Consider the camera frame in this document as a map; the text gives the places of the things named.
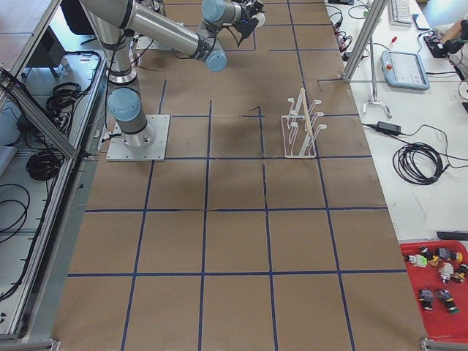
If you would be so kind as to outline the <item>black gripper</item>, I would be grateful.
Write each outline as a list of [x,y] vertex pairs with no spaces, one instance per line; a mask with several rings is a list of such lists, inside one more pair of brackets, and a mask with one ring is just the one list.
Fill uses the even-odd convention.
[[252,32],[265,23],[264,3],[262,1],[235,1],[240,8],[240,18],[236,19],[233,27],[241,34],[242,39],[247,39]]

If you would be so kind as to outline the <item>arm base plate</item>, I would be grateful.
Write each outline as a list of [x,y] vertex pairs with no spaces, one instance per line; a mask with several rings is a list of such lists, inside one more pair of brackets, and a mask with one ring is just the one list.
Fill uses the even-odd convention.
[[147,115],[146,128],[135,135],[125,134],[118,124],[107,150],[110,162],[143,162],[165,160],[167,137],[170,128],[170,115]]

